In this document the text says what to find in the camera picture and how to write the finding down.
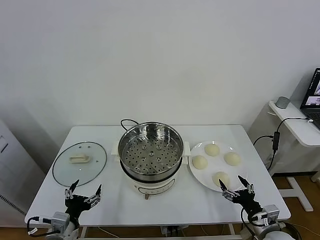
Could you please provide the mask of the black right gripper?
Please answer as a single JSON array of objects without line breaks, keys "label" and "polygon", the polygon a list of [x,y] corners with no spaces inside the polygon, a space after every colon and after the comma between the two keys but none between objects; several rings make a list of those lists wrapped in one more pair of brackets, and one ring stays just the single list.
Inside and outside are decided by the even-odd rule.
[{"label": "black right gripper", "polygon": [[257,201],[254,200],[254,185],[249,183],[240,175],[238,175],[238,179],[244,186],[244,189],[237,190],[236,192],[229,190],[221,179],[218,180],[222,190],[222,196],[227,200],[233,200],[235,204],[240,204],[248,216],[253,216],[262,212],[263,208]]}]

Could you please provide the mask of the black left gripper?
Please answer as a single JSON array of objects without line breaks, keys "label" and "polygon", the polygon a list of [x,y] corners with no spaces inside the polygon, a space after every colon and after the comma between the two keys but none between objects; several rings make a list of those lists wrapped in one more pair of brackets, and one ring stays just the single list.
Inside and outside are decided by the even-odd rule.
[{"label": "black left gripper", "polygon": [[74,221],[79,220],[82,212],[90,210],[91,207],[94,207],[101,201],[101,184],[99,185],[95,194],[88,198],[86,196],[73,195],[78,183],[79,179],[72,183],[71,186],[66,188],[64,191],[66,206],[65,212],[69,214],[70,219]]}]

